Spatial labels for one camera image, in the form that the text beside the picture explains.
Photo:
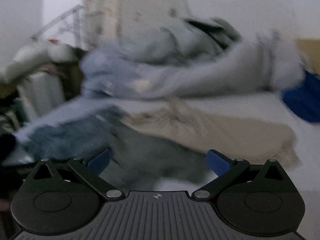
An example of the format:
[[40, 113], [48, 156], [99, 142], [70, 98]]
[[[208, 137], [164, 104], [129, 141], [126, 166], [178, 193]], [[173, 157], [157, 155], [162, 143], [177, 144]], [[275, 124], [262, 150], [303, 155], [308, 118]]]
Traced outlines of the blue shirt garment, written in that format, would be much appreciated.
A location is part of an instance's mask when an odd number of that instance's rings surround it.
[[122, 109], [108, 106], [81, 119], [43, 125], [21, 146], [34, 160], [89, 160], [109, 149], [111, 160], [100, 177], [124, 192], [153, 190], [160, 179], [204, 181], [204, 154], [139, 133], [121, 122], [124, 116]]

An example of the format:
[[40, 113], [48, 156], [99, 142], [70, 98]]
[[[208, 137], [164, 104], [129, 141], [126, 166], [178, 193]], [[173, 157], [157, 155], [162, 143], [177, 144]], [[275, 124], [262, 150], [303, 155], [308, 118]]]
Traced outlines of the beige garment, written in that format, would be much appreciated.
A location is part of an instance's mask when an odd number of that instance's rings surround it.
[[287, 125], [252, 118], [209, 114], [180, 99], [154, 111], [126, 114], [126, 126], [146, 135], [168, 139], [197, 152], [216, 150], [231, 158], [264, 164], [276, 159], [284, 168], [301, 165], [296, 135]]

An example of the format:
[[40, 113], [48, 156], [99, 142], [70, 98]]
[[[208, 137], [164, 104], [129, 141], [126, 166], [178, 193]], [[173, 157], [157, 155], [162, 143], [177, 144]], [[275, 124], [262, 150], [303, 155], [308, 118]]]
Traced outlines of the blue storage bag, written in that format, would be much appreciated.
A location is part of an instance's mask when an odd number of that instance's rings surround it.
[[304, 71], [304, 80], [296, 87], [284, 90], [283, 103], [301, 119], [319, 124], [319, 76]]

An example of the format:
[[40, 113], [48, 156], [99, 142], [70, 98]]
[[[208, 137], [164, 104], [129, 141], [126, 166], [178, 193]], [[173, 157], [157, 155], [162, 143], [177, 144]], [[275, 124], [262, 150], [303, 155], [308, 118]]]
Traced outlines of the light blue duvet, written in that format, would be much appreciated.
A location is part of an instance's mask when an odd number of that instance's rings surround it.
[[304, 77], [295, 41], [277, 31], [237, 42], [216, 61], [186, 66], [135, 63], [117, 47], [106, 45], [87, 54], [80, 69], [83, 96], [131, 100], [281, 91], [295, 87]]

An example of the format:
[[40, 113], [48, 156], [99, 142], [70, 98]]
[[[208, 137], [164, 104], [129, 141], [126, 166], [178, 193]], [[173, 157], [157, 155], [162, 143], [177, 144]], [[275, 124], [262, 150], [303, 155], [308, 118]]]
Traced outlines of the white plush toy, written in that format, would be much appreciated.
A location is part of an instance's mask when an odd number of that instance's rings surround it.
[[48, 63], [75, 63], [84, 50], [65, 43], [32, 42], [23, 46], [14, 58], [1, 64], [1, 83], [12, 83], [36, 68]]

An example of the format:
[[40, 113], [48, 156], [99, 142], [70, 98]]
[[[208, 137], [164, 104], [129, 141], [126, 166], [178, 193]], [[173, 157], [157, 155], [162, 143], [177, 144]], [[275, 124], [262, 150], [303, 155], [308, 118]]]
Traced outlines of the wooden bed side board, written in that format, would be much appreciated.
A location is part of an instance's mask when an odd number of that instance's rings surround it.
[[319, 56], [320, 39], [319, 38], [300, 38], [296, 40], [298, 49], [306, 60], [306, 68], [309, 72], [319, 76]]

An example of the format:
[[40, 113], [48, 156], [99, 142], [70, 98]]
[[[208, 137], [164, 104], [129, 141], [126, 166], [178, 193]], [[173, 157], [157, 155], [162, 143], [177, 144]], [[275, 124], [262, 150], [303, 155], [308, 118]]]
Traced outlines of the pale green quilt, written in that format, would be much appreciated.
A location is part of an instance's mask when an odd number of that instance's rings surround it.
[[191, 61], [215, 61], [242, 36], [221, 18], [184, 18], [159, 29], [136, 33], [122, 41], [132, 61], [153, 65], [186, 65]]

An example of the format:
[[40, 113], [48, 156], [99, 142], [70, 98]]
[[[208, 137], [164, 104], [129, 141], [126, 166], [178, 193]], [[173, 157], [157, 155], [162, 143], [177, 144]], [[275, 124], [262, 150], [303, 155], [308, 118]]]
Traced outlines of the fruit print curtain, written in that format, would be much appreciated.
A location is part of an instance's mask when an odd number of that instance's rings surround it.
[[83, 0], [83, 5], [85, 40], [90, 49], [191, 16], [187, 0]]

